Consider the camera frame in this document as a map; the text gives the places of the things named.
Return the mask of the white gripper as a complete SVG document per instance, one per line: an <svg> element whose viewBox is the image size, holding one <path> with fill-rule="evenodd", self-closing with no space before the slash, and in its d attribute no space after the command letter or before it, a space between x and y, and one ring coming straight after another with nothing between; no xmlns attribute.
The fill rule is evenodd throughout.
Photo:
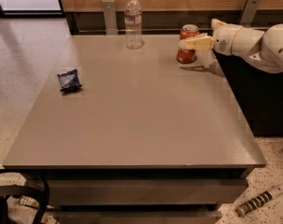
<svg viewBox="0 0 283 224"><path fill-rule="evenodd" d="M242 28L241 25L226 23L218 19L211 21L212 36L188 37L179 41L178 46L182 49L195 49L207 51L213 49L220 54L231 54L233 39Z"/></svg>

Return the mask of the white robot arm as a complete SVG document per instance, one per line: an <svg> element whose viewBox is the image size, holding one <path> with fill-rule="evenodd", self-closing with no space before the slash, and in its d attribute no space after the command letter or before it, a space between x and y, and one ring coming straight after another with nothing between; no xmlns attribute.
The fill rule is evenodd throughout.
<svg viewBox="0 0 283 224"><path fill-rule="evenodd" d="M266 73L283 72L283 24L264 32L213 19L211 27L213 35L188 37L180 40L178 46L200 51L213 49L222 55L240 57Z"/></svg>

